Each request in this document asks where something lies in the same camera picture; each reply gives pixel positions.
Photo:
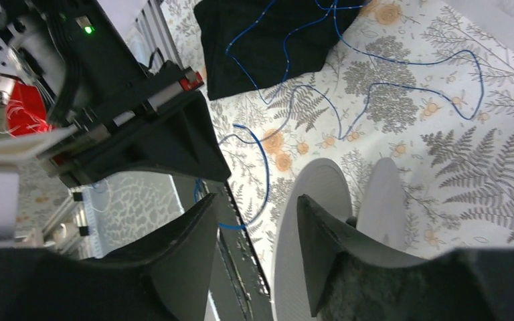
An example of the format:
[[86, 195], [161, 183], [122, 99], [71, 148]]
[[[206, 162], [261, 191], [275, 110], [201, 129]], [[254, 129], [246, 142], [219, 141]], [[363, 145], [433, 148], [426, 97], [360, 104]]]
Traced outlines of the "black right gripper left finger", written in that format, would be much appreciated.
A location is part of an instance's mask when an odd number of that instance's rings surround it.
[[218, 197], [100, 259], [0, 249], [0, 320], [203, 320]]

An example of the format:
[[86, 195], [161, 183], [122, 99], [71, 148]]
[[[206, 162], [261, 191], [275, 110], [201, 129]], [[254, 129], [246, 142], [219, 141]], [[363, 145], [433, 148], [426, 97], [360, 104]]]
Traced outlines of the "white perforated spool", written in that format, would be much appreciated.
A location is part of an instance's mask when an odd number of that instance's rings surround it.
[[406, 206], [400, 172], [382, 158], [367, 172], [367, 186], [353, 209], [343, 171], [318, 158], [298, 174], [280, 218], [272, 271], [275, 320], [321, 320], [322, 299], [340, 253], [383, 263], [404, 251]]

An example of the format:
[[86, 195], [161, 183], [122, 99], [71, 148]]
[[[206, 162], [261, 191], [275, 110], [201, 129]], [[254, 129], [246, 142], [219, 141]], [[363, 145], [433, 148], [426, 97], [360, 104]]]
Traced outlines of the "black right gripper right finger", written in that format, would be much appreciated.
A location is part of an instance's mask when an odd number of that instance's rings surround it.
[[322, 320], [514, 320], [514, 248], [460, 247], [430, 260], [383, 256], [383, 263], [337, 256]]

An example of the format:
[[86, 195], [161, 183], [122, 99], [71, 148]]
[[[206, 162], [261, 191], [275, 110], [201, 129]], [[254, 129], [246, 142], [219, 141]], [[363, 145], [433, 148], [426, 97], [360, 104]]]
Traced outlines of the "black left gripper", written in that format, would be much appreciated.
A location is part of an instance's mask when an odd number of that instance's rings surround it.
[[150, 72], [97, 1], [8, 1], [6, 18], [48, 123], [76, 128], [41, 156], [67, 186], [125, 171], [230, 177], [198, 72], [169, 60]]

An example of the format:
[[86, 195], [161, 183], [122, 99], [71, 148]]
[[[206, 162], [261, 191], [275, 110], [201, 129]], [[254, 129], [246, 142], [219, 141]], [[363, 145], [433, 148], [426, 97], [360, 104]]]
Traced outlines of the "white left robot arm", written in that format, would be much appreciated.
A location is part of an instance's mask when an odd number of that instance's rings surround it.
[[125, 171], [224, 182], [202, 76], [184, 67], [158, 1], [131, 19], [138, 60], [98, 1], [0, 1], [0, 76], [35, 86], [66, 136], [38, 153], [68, 187]]

